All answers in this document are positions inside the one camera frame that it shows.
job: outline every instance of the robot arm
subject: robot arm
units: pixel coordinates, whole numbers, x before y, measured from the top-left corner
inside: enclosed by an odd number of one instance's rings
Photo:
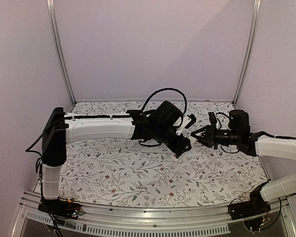
[[[141,139],[143,142],[153,139],[159,145],[165,144],[178,158],[191,149],[190,140],[182,131],[195,122],[193,115],[183,115],[168,101],[156,110],[128,110],[115,115],[65,114],[63,108],[54,109],[42,137],[42,197],[38,209],[65,218],[81,214],[77,211],[81,210],[79,204],[68,204],[58,196],[60,171],[67,158],[66,143],[96,138]]]
[[[209,112],[211,125],[207,125],[191,133],[191,137],[206,147],[218,145],[236,145],[238,150],[250,155],[261,157],[279,157],[296,161],[296,138],[272,136],[266,132],[251,133],[249,116],[242,110],[229,113],[230,129],[217,129],[217,119]],[[270,181],[258,186],[250,194],[250,201],[235,203],[230,206],[233,219],[244,218],[264,213],[270,210],[269,201],[275,198],[296,194],[296,174],[282,179]]]

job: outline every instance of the floral tablecloth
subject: floral tablecloth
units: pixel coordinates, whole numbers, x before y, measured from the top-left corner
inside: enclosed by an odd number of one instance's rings
[[[183,110],[183,102],[173,102]],[[82,102],[76,114],[112,114],[140,109],[142,102]],[[150,102],[146,110],[157,108]],[[208,125],[208,112],[228,113],[230,103],[188,102],[187,114],[197,123],[189,131]],[[219,115],[224,128],[227,119]],[[235,147],[226,148],[235,151]],[[258,157],[196,144],[177,162],[172,153],[147,153],[138,141],[110,138],[67,144],[61,170],[60,197],[80,202],[131,207],[189,207],[248,199],[250,191],[267,180]],[[37,183],[35,192],[40,192]]]

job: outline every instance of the white wall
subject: white wall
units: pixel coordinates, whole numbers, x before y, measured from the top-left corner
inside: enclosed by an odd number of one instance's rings
[[[296,0],[262,1],[238,107],[249,113],[254,132],[296,136]],[[295,162],[264,160],[274,179],[296,171]]]
[[[56,106],[70,103],[46,1],[0,0],[0,237],[8,236],[21,194],[37,179],[37,156],[24,150]]]
[[[175,87],[190,100],[231,101],[253,2],[55,1],[77,100],[146,99]],[[173,92],[158,96],[180,99]]]

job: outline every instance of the metal frame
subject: metal frame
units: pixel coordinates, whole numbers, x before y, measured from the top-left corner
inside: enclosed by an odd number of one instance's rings
[[[47,9],[48,9],[48,16],[50,21],[50,27],[54,38],[55,48],[57,52],[57,57],[59,61],[59,66],[61,69],[61,73],[63,75],[64,83],[67,89],[67,93],[70,99],[70,102],[74,105],[76,103],[75,97],[74,97],[74,91],[71,86],[71,82],[69,79],[69,74],[66,66],[66,62],[63,55],[63,50],[60,44],[60,38],[59,38],[59,32],[58,32],[58,26],[56,21],[56,13],[55,13],[55,6],[54,6],[54,0],[47,0]]]
[[[25,218],[47,225],[51,224],[46,213],[37,210],[39,202],[39,194],[24,191],[18,206],[18,217],[12,237],[20,236]],[[227,211],[229,204],[181,208],[136,208],[81,204],[85,214],[78,220],[67,220],[63,228],[96,236],[112,236],[111,232],[113,231],[120,232],[124,236],[127,236],[128,233],[131,236],[133,233],[134,237],[179,237],[179,233],[183,233],[182,236],[215,236],[229,233],[228,224],[242,221],[242,219],[231,220]],[[271,213],[277,212],[279,201],[273,201],[271,207]],[[286,198],[282,199],[282,215],[288,236],[296,237],[295,221]]]
[[[249,62],[252,54],[253,44],[256,37],[256,32],[258,28],[258,21],[259,21],[259,13],[260,13],[260,6],[261,6],[261,0],[255,0],[254,7],[253,7],[253,14],[252,14],[252,22],[251,22],[251,28],[250,28],[250,34],[249,34],[249,40],[247,44],[247,50],[245,54],[245,58],[242,64],[241,73],[239,77],[239,81],[237,84],[236,92],[233,97],[232,103],[237,106],[237,103],[240,98],[240,94],[242,91],[243,83],[246,78],[247,70],[249,67]]]
[[[249,40],[248,40],[247,49],[246,49],[246,53],[245,53],[245,58],[244,58],[244,61],[243,61],[243,64],[242,64],[240,77],[239,77],[239,81],[238,81],[238,84],[237,84],[237,88],[236,88],[233,100],[230,101],[235,106],[237,105],[237,103],[239,101],[239,97],[240,97],[240,94],[241,94],[243,83],[244,83],[246,73],[247,73],[247,70],[248,70],[250,57],[251,57],[251,54],[252,54],[253,44],[254,44],[256,31],[257,31],[257,26],[258,26],[258,21],[259,21],[260,5],[261,5],[261,0],[254,0],[254,8],[253,8],[252,21],[251,21],[251,27],[250,27],[250,34],[249,34]],[[64,55],[63,55],[63,50],[62,50],[61,43],[60,43],[60,37],[59,37],[59,32],[58,32],[57,20],[56,20],[54,0],[47,0],[47,9],[48,9],[48,15],[49,15],[51,31],[52,31],[52,34],[53,34],[55,48],[56,48],[56,52],[57,52],[57,57],[58,57],[58,60],[59,60],[59,65],[60,65],[61,72],[62,72],[62,75],[63,75],[64,83],[65,83],[65,86],[66,86],[66,89],[67,89],[69,99],[70,99],[71,103],[74,105],[74,104],[76,104],[77,101],[76,101],[76,99],[74,97],[73,88],[72,88],[72,85],[71,85],[71,82],[70,82],[66,62],[65,62],[65,59],[64,59]],[[215,102],[215,101],[204,100],[204,102]]]

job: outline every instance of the patterned table surface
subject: patterned table surface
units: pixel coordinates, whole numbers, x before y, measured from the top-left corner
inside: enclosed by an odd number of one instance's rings
[[[173,102],[183,110],[182,102]],[[140,109],[142,102],[82,102],[76,114],[112,114]],[[157,108],[150,102],[146,110]],[[189,131],[208,125],[208,112],[234,109],[230,103],[188,102],[187,114],[197,123]],[[227,119],[218,115],[224,128]],[[196,144],[177,162],[171,153],[142,152],[138,141],[84,140],[67,144],[61,170],[60,197],[80,202],[131,207],[189,207],[246,200],[267,177],[258,157]],[[235,147],[226,148],[235,151]],[[40,183],[34,192],[40,192]]]

